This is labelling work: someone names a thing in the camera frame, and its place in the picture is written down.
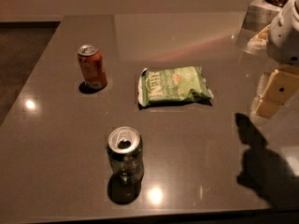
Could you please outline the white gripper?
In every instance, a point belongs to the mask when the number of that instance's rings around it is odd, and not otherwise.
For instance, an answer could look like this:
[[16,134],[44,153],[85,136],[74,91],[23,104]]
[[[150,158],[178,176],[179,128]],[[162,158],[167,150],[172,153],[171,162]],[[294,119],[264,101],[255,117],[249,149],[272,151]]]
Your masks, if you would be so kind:
[[[299,64],[299,0],[289,0],[272,20],[267,53],[278,63]],[[297,68],[277,68],[259,79],[251,111],[271,119],[299,90]]]

